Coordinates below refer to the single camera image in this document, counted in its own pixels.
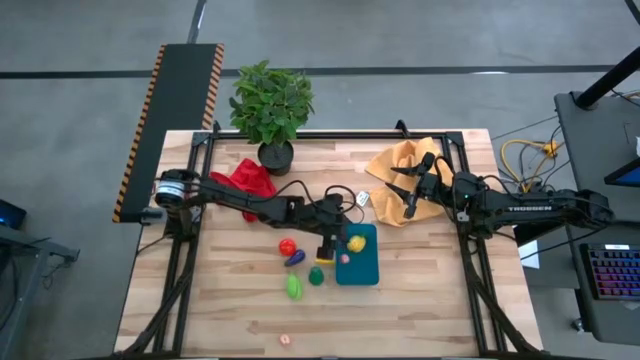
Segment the yellow toy lemon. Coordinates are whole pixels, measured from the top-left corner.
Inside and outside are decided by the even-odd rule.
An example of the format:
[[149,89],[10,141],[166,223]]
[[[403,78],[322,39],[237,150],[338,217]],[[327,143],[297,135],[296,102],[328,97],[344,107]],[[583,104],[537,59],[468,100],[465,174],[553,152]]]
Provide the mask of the yellow toy lemon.
[[351,237],[351,239],[349,239],[349,242],[347,243],[347,249],[349,249],[349,251],[351,252],[359,253],[360,251],[362,251],[362,249],[364,249],[364,245],[366,243],[367,241],[364,239],[364,236],[354,235]]

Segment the yellow black hazard stripe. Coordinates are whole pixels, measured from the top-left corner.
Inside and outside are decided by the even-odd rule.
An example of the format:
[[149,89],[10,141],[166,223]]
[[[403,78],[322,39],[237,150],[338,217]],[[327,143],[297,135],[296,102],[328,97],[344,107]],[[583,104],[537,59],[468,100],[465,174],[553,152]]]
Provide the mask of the yellow black hazard stripe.
[[204,115],[202,118],[202,128],[211,130],[213,127],[213,110],[216,107],[216,96],[218,95],[218,84],[220,83],[220,73],[222,72],[222,59],[224,57],[224,45],[217,44],[216,52],[213,56],[213,67],[209,78],[209,90],[207,100],[204,105]]
[[135,161],[136,154],[138,152],[138,145],[140,144],[140,137],[142,136],[142,130],[144,129],[145,122],[147,121],[147,112],[149,111],[149,105],[151,104],[151,95],[153,95],[153,89],[156,86],[158,71],[160,70],[160,65],[162,64],[162,57],[164,56],[165,47],[166,45],[162,45],[160,47],[160,50],[158,51],[156,64],[154,65],[153,72],[151,73],[151,81],[149,82],[147,96],[145,97],[144,105],[142,105],[142,114],[140,115],[140,120],[138,121],[138,127],[136,128],[135,137],[133,138],[133,144],[131,145],[131,151],[129,152],[129,159],[127,161],[127,166],[124,170],[124,177],[122,178],[122,183],[120,184],[120,191],[118,193],[118,199],[116,200],[116,207],[113,211],[113,222],[116,222],[116,223],[120,222],[122,203],[124,201],[124,196],[127,193],[127,186],[129,184],[129,179],[131,177],[133,162]]

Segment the green leaves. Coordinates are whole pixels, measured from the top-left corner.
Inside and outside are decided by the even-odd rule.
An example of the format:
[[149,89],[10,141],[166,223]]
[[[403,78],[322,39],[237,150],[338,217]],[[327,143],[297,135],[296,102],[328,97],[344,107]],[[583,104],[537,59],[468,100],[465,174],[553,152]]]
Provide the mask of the green leaves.
[[267,69],[269,62],[240,68],[233,85],[236,96],[231,125],[249,137],[249,142],[281,145],[296,138],[298,127],[306,124],[313,94],[311,82],[301,74],[283,69]]

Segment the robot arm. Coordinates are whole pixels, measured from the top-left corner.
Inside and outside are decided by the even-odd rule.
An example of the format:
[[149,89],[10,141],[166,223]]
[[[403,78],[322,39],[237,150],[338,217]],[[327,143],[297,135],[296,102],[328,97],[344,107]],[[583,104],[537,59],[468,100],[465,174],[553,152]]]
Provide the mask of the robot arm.
[[[453,209],[469,235],[484,239],[507,225],[569,224],[599,229],[613,221],[607,198],[598,193],[560,190],[505,194],[490,189],[483,177],[467,172],[456,173],[452,186],[447,186],[439,175],[437,160],[427,153],[416,167],[392,168],[407,176],[419,176],[414,193],[387,184],[408,204],[405,217],[413,217],[419,198],[427,199]],[[438,175],[428,172],[434,164]]]
[[[301,196],[262,197],[231,188],[208,178],[193,181],[197,174],[187,170],[168,170],[162,173],[155,200],[167,210],[169,228],[188,232],[191,226],[190,208],[209,203],[248,212],[261,222],[282,229],[296,229],[322,235],[317,258],[333,259],[335,241],[343,239],[343,228],[350,223],[342,209],[340,194],[326,194],[321,200],[305,204]],[[189,196],[188,184],[197,189]]]

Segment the yellow cloth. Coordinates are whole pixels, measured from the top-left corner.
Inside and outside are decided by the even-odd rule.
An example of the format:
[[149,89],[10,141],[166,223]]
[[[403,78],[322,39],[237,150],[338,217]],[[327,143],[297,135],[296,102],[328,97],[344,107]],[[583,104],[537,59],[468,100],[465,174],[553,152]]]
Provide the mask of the yellow cloth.
[[[376,155],[367,165],[366,171],[384,182],[399,186],[413,193],[418,177],[405,176],[392,171],[391,168],[416,166],[422,161],[427,152],[436,156],[440,154],[440,149],[433,142],[433,139],[424,138],[418,143],[405,140]],[[442,160],[439,160],[438,168],[442,174],[442,181],[451,186],[453,174],[449,167]],[[432,166],[429,172],[435,175],[435,166]],[[378,220],[393,226],[405,226],[410,221],[419,221],[438,216],[444,211],[440,205],[419,199],[415,216],[411,219],[405,219],[404,211],[407,205],[403,204],[402,199],[386,185],[372,190],[369,195]]]

